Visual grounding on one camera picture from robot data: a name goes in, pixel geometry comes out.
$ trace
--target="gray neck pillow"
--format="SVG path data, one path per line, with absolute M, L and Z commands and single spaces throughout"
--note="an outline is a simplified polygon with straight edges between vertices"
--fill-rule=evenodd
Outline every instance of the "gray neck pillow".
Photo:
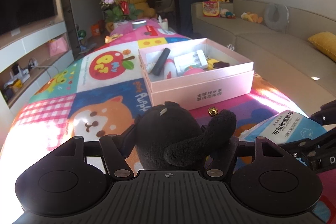
M 288 24 L 288 8 L 282 4 L 270 3 L 265 9 L 264 21 L 274 31 L 284 31 Z

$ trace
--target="beige sofa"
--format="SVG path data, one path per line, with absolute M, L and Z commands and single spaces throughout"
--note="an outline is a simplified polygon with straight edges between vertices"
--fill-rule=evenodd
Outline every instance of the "beige sofa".
M 289 7 L 286 30 L 276 32 L 264 23 L 242 20 L 243 12 L 263 16 L 267 3 L 234 0 L 221 3 L 236 14 L 236 19 L 204 17 L 202 3 L 192 4 L 194 32 L 222 45 L 232 44 L 235 51 L 254 61 L 263 78 L 292 99 L 308 115 L 319 106 L 336 99 L 336 63 L 315 49 L 308 37 L 329 31 L 336 34 L 336 21 Z M 320 78 L 314 81 L 311 77 Z

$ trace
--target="pink gingham pattern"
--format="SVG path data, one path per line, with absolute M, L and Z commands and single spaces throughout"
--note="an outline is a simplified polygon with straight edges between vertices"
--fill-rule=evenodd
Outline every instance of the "pink gingham pattern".
M 47 138 L 46 149 L 52 151 L 59 147 L 64 138 L 68 115 L 76 95 L 67 95 L 35 102 L 25 106 L 19 114 L 16 126 L 42 124 Z
M 37 122 L 63 124 L 68 119 L 75 97 L 73 94 L 29 104 L 22 109 L 16 126 Z

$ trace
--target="bed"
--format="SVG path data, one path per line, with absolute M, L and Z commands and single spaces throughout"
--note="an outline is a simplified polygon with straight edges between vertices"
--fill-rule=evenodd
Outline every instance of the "bed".
M 107 134 L 121 134 L 138 114 L 151 107 L 141 75 L 139 48 L 189 39 L 162 30 L 154 22 L 136 31 L 123 28 L 123 36 L 57 74 L 16 116 L 0 158 L 1 224 L 10 224 L 23 213 L 14 185 L 24 170 L 74 135 L 93 141 Z M 144 99 L 141 104 L 137 101 L 139 94 Z M 236 114 L 236 136 L 284 110 L 302 113 L 258 74 L 254 75 L 250 94 L 214 106 Z M 207 106 L 191 113 L 200 125 L 210 119 Z M 88 162 L 102 169 L 101 162 Z M 135 173 L 142 168 L 135 150 L 127 163 Z M 336 223 L 334 173 L 320 174 L 324 190 L 315 213 L 327 223 Z

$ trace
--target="wet wipes package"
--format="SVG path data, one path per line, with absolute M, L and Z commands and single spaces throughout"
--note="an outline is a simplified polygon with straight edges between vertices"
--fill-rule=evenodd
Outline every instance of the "wet wipes package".
M 315 139 L 327 131 L 313 120 L 290 110 L 275 115 L 241 133 L 241 141 L 254 142 L 258 136 L 266 137 L 276 144 Z

